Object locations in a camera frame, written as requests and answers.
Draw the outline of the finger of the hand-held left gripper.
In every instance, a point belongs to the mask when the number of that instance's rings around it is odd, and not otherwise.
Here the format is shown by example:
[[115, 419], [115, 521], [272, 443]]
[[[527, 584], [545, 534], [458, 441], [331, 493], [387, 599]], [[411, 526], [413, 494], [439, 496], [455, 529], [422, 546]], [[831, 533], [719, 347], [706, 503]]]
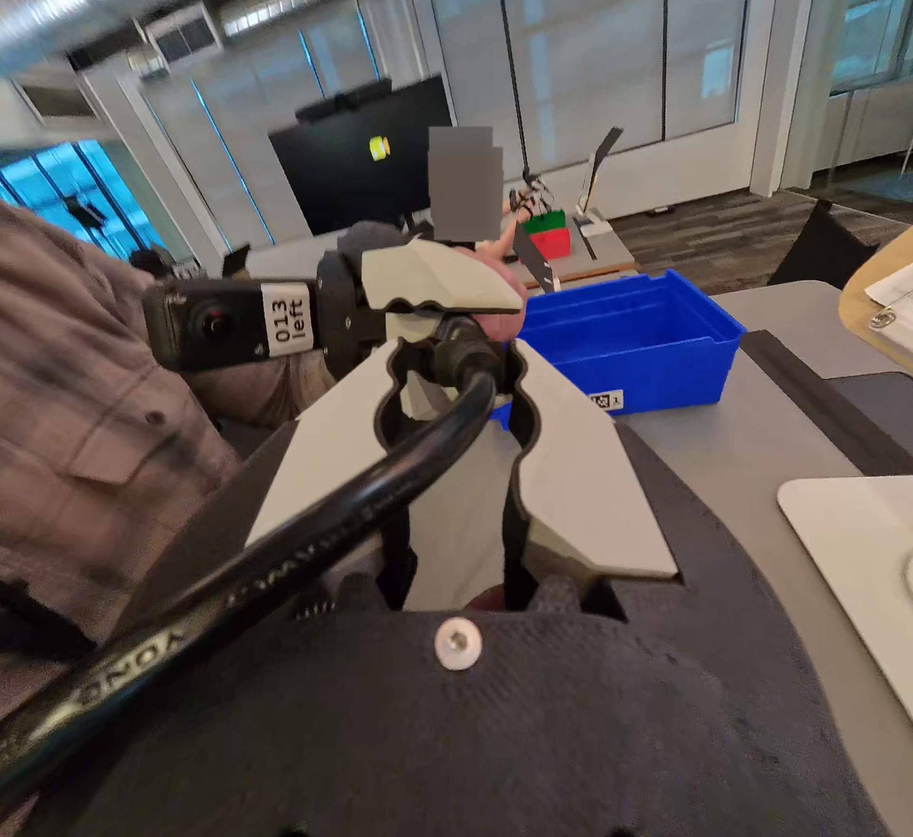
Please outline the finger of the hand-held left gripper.
[[423, 361], [425, 347], [438, 341], [437, 331], [443, 320], [442, 313], [388, 313], [385, 316], [387, 339], [398, 338], [412, 346], [406, 351], [409, 360], [401, 390], [401, 408], [405, 416], [413, 420], [434, 420], [457, 398], [455, 387], [443, 386], [437, 381], [434, 357], [431, 356], [429, 362]]
[[485, 263], [456, 248], [414, 238], [366, 251], [360, 282], [372, 310], [397, 314], [517, 314], [524, 300]]

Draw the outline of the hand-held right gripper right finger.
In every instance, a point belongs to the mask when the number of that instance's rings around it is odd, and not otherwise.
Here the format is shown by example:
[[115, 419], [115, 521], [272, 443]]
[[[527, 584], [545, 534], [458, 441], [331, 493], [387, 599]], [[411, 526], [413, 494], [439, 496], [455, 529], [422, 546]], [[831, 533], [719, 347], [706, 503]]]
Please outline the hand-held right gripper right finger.
[[519, 443], [501, 526], [507, 605], [548, 577], [585, 598], [601, 580], [673, 580], [679, 567], [614, 420], [527, 342], [508, 345], [508, 431]]

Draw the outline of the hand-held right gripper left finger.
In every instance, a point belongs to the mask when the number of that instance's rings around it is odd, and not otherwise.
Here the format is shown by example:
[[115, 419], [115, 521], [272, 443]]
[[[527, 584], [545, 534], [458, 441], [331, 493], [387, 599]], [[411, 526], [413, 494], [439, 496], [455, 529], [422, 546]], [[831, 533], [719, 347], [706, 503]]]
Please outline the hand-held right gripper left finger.
[[[291, 442], [250, 529], [245, 547], [313, 506], [352, 477], [387, 455], [390, 445], [379, 431], [382, 406], [402, 418], [400, 388], [393, 358], [399, 341], [387, 341], [295, 420]], [[328, 573], [336, 592], [351, 572], [374, 572], [384, 600], [393, 610], [405, 606], [417, 573], [409, 508], [385, 520], [368, 540]]]

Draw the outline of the blue plastic bin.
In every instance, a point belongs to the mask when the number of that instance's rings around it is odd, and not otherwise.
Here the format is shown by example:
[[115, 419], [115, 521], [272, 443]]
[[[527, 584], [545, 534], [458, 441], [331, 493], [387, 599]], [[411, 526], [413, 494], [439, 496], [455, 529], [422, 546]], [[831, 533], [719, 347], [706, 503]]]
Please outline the blue plastic bin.
[[746, 329], [674, 270], [532, 296], [519, 337], [611, 415], [718, 402]]

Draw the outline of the person's left hand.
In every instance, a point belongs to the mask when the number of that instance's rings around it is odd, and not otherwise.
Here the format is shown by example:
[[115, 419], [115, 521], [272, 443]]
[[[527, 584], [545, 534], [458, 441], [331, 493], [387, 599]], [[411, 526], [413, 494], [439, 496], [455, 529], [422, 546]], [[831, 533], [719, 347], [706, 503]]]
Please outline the person's left hand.
[[465, 256], [484, 263], [497, 272], [520, 298], [520, 310], [516, 314], [473, 314], [472, 318], [486, 332], [486, 336], [495, 342], [506, 342], [515, 339], [521, 331], [527, 310], [528, 290], [518, 277], [504, 263], [504, 256], [512, 250], [514, 235], [507, 232], [497, 241], [477, 242], [475, 249], [457, 248]]

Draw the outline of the black flat bar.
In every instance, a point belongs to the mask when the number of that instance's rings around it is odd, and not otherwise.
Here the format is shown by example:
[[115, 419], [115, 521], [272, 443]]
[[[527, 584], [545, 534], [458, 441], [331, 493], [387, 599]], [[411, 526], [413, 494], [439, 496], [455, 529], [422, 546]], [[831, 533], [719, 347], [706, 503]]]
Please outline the black flat bar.
[[530, 273], [532, 280], [545, 294], [561, 291], [560, 280], [553, 268], [542, 255], [542, 252], [527, 234], [524, 224], [518, 224], [515, 230], [512, 250], [518, 262]]

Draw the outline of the black monitor screen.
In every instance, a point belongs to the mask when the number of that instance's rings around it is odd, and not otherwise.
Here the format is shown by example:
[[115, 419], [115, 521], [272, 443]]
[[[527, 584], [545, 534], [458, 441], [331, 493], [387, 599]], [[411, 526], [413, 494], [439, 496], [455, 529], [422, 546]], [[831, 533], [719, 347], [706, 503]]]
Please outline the black monitor screen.
[[440, 75], [316, 123], [268, 134], [313, 235], [360, 221], [401, 224], [430, 208], [429, 132], [450, 127]]

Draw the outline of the grey side table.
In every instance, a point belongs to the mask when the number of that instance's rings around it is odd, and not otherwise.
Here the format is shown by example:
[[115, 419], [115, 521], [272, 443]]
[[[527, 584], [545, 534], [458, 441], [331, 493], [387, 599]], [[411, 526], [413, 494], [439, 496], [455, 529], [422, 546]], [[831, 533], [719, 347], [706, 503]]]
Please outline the grey side table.
[[[303, 235], [268, 248], [253, 250], [245, 268], [256, 279], [314, 278], [317, 266], [327, 250], [337, 249], [337, 240], [345, 233], [338, 230], [317, 236]], [[550, 260], [561, 286], [596, 281], [600, 276], [637, 270], [633, 254], [613, 231], [592, 238], [583, 237], [570, 224], [570, 254]]]

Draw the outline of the black webcam bar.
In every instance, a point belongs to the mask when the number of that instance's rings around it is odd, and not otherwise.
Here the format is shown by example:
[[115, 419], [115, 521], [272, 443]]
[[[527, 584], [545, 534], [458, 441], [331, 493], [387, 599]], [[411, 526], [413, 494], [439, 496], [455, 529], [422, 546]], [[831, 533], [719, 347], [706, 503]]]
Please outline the black webcam bar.
[[338, 113], [356, 111], [368, 104], [389, 97], [393, 91], [393, 80], [385, 77], [363, 84], [348, 91], [337, 92], [331, 97], [303, 106], [296, 110], [298, 123], [316, 123]]

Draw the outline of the black document stand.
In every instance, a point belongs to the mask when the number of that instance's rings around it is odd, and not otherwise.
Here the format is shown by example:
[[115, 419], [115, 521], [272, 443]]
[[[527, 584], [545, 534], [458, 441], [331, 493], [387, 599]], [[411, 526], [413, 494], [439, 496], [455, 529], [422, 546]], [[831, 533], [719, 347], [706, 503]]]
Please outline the black document stand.
[[577, 203], [575, 204], [575, 213], [578, 217], [589, 217], [592, 194], [595, 189], [596, 181], [598, 180], [598, 171], [622, 135], [622, 127], [611, 127], [596, 148], [595, 152], [588, 158], [583, 176], [581, 191], [578, 196]]

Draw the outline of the person in plaid shirt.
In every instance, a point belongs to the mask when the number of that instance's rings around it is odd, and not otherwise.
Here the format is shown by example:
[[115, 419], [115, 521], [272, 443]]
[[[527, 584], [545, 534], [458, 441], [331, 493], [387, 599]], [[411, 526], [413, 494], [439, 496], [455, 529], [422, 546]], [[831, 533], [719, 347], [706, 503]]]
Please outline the person in plaid shirt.
[[1, 206], [2, 716], [220, 564], [191, 519], [242, 461], [154, 358], [154, 279]]

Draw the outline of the ceiling air vent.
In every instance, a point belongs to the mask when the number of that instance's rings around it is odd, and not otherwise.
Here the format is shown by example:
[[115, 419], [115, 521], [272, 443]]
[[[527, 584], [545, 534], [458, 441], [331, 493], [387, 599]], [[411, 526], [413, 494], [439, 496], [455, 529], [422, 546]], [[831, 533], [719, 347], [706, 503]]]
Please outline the ceiling air vent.
[[150, 22], [145, 34], [168, 71], [189, 67], [223, 50], [223, 32], [202, 1]]

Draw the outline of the wooden document board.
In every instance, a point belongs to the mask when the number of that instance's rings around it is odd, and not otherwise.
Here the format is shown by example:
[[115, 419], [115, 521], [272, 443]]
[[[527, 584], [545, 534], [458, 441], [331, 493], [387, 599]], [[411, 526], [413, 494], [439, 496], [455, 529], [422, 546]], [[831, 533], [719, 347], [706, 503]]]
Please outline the wooden document board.
[[865, 294], [871, 284], [884, 279], [912, 262], [912, 227], [907, 227], [890, 243], [879, 248], [847, 282], [840, 294], [838, 314], [844, 327], [869, 347], [893, 361], [908, 375], [912, 374], [912, 357], [897, 349], [869, 327], [878, 307]]

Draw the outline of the black chair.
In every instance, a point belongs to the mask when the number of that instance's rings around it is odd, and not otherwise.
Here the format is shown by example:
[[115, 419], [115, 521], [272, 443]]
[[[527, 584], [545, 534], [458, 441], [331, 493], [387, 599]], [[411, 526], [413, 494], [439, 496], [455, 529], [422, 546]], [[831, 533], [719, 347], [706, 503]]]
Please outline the black chair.
[[822, 282], [842, 290], [878, 251], [834, 215], [835, 203], [818, 199], [798, 237], [766, 282], [767, 287], [803, 281]]

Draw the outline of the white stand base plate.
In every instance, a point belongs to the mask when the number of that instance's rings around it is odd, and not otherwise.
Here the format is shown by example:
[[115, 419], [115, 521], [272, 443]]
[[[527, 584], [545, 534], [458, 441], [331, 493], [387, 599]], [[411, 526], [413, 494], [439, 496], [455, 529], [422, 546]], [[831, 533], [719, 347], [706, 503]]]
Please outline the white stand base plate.
[[794, 479], [782, 513], [912, 716], [912, 476]]

